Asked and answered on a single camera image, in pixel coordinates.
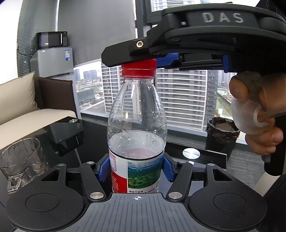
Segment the person's right hand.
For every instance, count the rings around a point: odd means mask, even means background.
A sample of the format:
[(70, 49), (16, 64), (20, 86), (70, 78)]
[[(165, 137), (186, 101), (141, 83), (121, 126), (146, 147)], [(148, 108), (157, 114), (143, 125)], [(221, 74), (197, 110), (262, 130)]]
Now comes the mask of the person's right hand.
[(232, 117), (255, 154), (270, 155), (283, 140), (275, 117), (285, 113), (285, 75), (241, 72), (231, 78)]

